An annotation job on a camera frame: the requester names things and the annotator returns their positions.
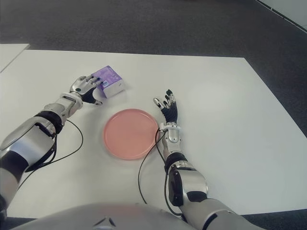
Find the robot right hand black silver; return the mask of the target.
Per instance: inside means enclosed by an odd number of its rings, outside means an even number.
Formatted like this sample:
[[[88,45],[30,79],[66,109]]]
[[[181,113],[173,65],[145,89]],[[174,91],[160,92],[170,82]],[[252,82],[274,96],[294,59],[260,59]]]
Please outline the robot right hand black silver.
[[[163,102],[157,98],[154,98],[153,102],[161,110],[161,113],[163,114],[167,123],[177,123],[177,102],[173,92],[170,89],[166,91],[165,100]]]

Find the robot left hand black silver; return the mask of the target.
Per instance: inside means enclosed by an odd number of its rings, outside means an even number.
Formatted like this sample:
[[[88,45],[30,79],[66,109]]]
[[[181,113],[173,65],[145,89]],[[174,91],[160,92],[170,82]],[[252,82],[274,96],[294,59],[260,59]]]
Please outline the robot left hand black silver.
[[[102,83],[99,77],[93,75],[79,77],[70,87],[70,93],[80,96],[85,103],[101,105],[101,101],[94,98],[94,90]]]

